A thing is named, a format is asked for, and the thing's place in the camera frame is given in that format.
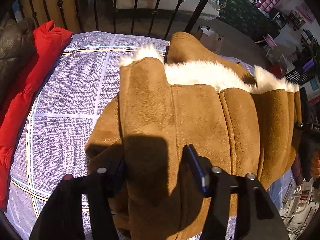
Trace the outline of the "person's right hand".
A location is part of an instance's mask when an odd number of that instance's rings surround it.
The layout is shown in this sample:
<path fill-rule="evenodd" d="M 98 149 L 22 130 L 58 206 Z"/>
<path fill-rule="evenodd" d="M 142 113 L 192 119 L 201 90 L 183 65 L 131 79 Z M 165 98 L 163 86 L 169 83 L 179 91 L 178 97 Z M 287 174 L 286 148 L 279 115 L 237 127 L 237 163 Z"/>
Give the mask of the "person's right hand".
<path fill-rule="evenodd" d="M 320 163 L 319 163 L 319 152 L 316 151 L 310 162 L 310 176 L 314 179 L 315 188 L 319 190 L 319 174 L 320 174 Z"/>

